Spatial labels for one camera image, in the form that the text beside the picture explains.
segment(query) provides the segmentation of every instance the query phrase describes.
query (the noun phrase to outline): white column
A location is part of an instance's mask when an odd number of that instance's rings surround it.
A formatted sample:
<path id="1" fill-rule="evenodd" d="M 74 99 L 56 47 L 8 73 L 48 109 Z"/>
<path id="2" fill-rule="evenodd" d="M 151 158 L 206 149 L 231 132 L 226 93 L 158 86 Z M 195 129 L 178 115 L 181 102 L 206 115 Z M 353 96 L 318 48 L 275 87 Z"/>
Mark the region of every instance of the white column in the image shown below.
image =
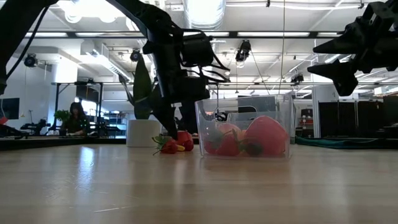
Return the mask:
<path id="1" fill-rule="evenodd" d="M 77 81 L 78 65 L 67 59 L 62 60 L 60 63 L 52 65 L 51 78 L 55 83 L 74 83 Z M 55 96 L 57 93 L 57 86 L 52 85 L 50 88 L 50 101 L 49 101 L 49 122 L 54 121 L 55 112 Z M 69 85 L 64 89 L 58 98 L 58 110 L 69 110 L 70 104 L 75 101 L 76 86 Z"/>

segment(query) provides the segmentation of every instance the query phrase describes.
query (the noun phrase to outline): white cylinder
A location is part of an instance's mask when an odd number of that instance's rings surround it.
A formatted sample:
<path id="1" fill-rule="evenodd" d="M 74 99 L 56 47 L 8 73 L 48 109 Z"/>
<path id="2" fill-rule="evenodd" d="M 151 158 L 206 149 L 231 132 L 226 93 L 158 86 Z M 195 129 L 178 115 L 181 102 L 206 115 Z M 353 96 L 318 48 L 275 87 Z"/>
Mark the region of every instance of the white cylinder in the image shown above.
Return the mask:
<path id="1" fill-rule="evenodd" d="M 162 125 L 153 120 L 130 120 L 127 129 L 127 147 L 156 147 L 152 140 L 160 134 Z"/>

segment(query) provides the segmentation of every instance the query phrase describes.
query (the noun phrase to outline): potted plant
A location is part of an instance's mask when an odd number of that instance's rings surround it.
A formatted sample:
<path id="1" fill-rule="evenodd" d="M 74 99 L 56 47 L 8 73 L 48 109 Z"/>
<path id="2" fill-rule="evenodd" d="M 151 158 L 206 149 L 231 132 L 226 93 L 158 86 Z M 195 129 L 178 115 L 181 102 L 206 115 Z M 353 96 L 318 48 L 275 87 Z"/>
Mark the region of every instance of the potted plant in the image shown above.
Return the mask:
<path id="1" fill-rule="evenodd" d="M 58 110 L 54 113 L 54 118 L 62 123 L 67 122 L 70 117 L 70 112 L 68 110 Z M 67 134 L 66 130 L 60 130 L 60 135 L 65 136 Z"/>
<path id="2" fill-rule="evenodd" d="M 147 99 L 150 97 L 154 85 L 150 79 L 144 58 L 140 56 L 137 62 L 132 96 L 127 89 L 127 85 L 125 85 L 124 77 L 119 76 L 119 79 L 124 84 L 129 102 L 134 106 L 136 117 L 128 122 L 127 147 L 156 147 L 157 143 L 152 140 L 152 137 L 159 135 L 162 125 L 159 121 L 149 119 L 152 108 Z"/>

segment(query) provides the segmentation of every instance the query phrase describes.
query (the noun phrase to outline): metal frame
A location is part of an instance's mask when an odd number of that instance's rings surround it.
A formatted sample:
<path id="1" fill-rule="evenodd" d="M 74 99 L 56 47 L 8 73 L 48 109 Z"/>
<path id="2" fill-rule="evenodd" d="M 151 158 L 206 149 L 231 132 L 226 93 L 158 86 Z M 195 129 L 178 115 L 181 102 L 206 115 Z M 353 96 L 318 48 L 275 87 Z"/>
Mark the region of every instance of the metal frame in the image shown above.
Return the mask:
<path id="1" fill-rule="evenodd" d="M 82 83 L 82 82 L 75 82 L 75 83 L 51 83 L 51 85 L 56 85 L 57 86 L 57 92 L 55 94 L 55 110 L 58 110 L 58 101 L 59 101 L 59 95 L 62 93 L 63 90 L 65 90 L 68 86 L 70 85 L 76 85 L 76 86 L 90 86 L 90 85 L 100 85 L 99 89 L 99 100 L 98 100 L 98 111 L 96 114 L 97 117 L 97 122 L 101 121 L 101 108 L 102 108 L 102 97 L 103 97 L 103 92 L 104 92 L 104 83 L 103 82 L 90 82 L 90 83 Z M 65 85 L 64 88 L 60 91 L 61 85 Z M 57 128 L 57 119 L 54 118 L 53 125 L 50 127 L 49 130 L 55 131 Z M 100 126 L 97 127 L 97 132 L 100 133 Z"/>

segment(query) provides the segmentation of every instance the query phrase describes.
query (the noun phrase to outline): white container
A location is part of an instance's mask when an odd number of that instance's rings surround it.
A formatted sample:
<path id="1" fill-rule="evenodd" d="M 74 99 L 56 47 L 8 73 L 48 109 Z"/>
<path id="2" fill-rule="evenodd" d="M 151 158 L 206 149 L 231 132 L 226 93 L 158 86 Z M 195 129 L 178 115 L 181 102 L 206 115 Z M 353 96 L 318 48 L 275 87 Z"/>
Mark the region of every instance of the white container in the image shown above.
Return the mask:
<path id="1" fill-rule="evenodd" d="M 290 95 L 201 100 L 196 111 L 202 156 L 286 159 L 291 155 L 295 116 Z"/>
<path id="2" fill-rule="evenodd" d="M 135 119 L 129 120 L 127 127 L 127 147 L 157 147 L 152 140 L 160 134 L 162 125 L 158 121 Z"/>

